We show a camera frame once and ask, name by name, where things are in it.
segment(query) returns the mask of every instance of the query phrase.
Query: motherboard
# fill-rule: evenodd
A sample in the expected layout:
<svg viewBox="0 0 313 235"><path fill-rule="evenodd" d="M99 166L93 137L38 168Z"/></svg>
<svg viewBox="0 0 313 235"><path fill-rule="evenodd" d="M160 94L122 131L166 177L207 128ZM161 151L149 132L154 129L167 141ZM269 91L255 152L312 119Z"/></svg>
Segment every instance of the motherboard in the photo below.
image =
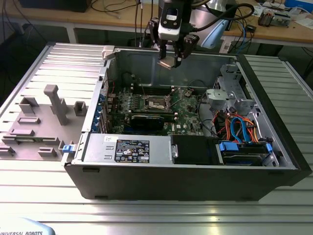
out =
<svg viewBox="0 0 313 235"><path fill-rule="evenodd" d="M131 86L108 94L108 132L134 135L203 135L193 89Z"/></svg>

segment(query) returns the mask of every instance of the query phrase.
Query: power supply label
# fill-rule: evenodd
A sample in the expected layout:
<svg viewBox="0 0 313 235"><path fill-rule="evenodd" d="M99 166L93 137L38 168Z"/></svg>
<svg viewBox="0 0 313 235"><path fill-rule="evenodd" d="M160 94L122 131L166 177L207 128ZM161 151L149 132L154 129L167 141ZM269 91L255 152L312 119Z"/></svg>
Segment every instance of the power supply label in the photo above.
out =
<svg viewBox="0 0 313 235"><path fill-rule="evenodd" d="M115 161L117 163L149 163L149 141L117 140Z"/></svg>

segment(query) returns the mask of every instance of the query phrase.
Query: green circuit board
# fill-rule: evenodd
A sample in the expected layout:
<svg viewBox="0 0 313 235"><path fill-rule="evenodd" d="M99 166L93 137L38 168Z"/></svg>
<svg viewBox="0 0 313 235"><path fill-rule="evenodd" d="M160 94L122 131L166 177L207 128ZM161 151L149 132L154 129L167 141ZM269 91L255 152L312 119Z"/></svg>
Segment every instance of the green circuit board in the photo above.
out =
<svg viewBox="0 0 313 235"><path fill-rule="evenodd" d="M113 106L117 107L109 112L113 134L203 135L195 112L197 95L187 89L177 88L170 96L134 94L132 90L124 89L116 94ZM138 133L130 126L132 115L162 117L165 119L164 127L160 131Z"/></svg>

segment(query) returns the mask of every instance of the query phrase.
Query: desk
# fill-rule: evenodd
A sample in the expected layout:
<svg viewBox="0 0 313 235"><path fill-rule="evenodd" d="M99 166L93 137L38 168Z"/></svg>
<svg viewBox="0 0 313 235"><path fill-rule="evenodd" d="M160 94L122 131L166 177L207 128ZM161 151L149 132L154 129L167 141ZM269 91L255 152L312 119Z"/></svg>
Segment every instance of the desk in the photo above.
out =
<svg viewBox="0 0 313 235"><path fill-rule="evenodd" d="M240 1L248 2L253 5L257 4L254 0ZM17 6L21 9L23 14L32 22L32 24L65 27L67 29L69 41L71 43L77 43L77 37L74 31L75 28L134 32L135 7L130 7L120 11L121 18L117 19L114 16L110 16L102 12L97 12L91 8L89 8L85 13L77 13L59 10L21 8L18 0L15 0L15 2L17 3ZM115 1L106 0L106 3L115 3ZM122 8L132 5L133 3L133 0L127 0L121 5L112 6L112 9ZM101 1L97 2L94 7L96 7L97 9L103 9ZM13 5L12 0L7 0L6 10L11 22L15 22L18 24L27 23L27 21L21 16L21 14ZM158 6L155 5L153 15L157 16L157 12ZM145 3L143 11L143 27L146 26L146 22L150 19L150 13L151 5ZM258 18L255 16L247 18L249 24L257 27L252 42L298 47L313 47L313 30L303 27L295 22L292 22L289 28L277 26L262 27L258 26L257 19ZM138 14L137 18L137 27L140 27L139 25L140 13ZM240 35L241 31L237 27L237 24L234 23L231 27L231 30L224 32L224 35L222 36L224 42L220 52L227 53L227 49L229 48L230 43L237 40Z"/></svg>
<svg viewBox="0 0 313 235"><path fill-rule="evenodd" d="M247 2L252 5L257 5L254 0L240 0L239 2ZM313 30L299 25L295 22L291 22L289 27L270 26L263 27L258 25L258 17L250 16L246 18L248 24L257 27L253 43L263 44L275 44L294 47L313 47ZM238 40L241 35L241 31L237 26L237 23L233 23L229 31L225 31L222 40L223 44L220 53L227 53L231 42Z"/></svg>
<svg viewBox="0 0 313 235"><path fill-rule="evenodd" d="M75 28L87 28L87 29L98 29L98 30L112 30L112 31L124 31L134 32L134 13L135 6L126 8L120 11L120 19L117 17L108 15L104 12L97 12L91 8L87 9L84 13L61 11L61 10L47 10L47 9L35 9L35 8L22 8L18 0L15 0L16 5L22 11L22 13L30 20L32 24L37 25L48 25L65 27L70 43L77 43L77 36ZM106 0L106 5L116 3L115 0ZM109 9L119 9L134 4L134 0L126 0L121 5L109 7ZM101 1L94 4L94 7L99 10L103 10ZM9 20L13 23L27 24L27 21L18 12L13 4L12 0L7 0L6 11ZM157 16L158 5L154 5L153 16ZM143 29L146 27L148 20L151 15L151 4L144 3L142 25ZM140 9L138 9L137 17L137 31L140 31Z"/></svg>

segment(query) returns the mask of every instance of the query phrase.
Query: blue cable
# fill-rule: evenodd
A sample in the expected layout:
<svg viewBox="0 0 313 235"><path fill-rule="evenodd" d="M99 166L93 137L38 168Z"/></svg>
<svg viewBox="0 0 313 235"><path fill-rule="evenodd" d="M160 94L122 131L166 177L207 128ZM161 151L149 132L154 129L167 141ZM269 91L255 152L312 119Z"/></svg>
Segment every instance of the blue cable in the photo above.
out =
<svg viewBox="0 0 313 235"><path fill-rule="evenodd" d="M236 140L238 140L239 143L243 143L243 142L241 141L241 139L239 139L238 136L236 136L236 134L235 134L234 124L235 124L235 121L236 121L237 119L241 122L241 125L243 126L243 135L244 135L245 141L246 141L246 142L251 142L250 137L249 137L248 133L246 132L246 124L245 124L245 121L244 121L242 118L240 118L240 117L234 117L234 118L232 119L231 123L230 123L230 132L231 132L232 136L233 136Z"/></svg>
<svg viewBox="0 0 313 235"><path fill-rule="evenodd" d="M244 43L245 43L245 39L246 39L246 30L245 30L245 27L244 25L239 22L239 21L236 21L237 23L239 23L241 25L241 27L243 28L243 34L244 34L244 39L243 39L243 42L241 43L241 46L239 47L239 50L237 51L236 55L239 54L239 52L243 49L242 47L244 46Z"/></svg>

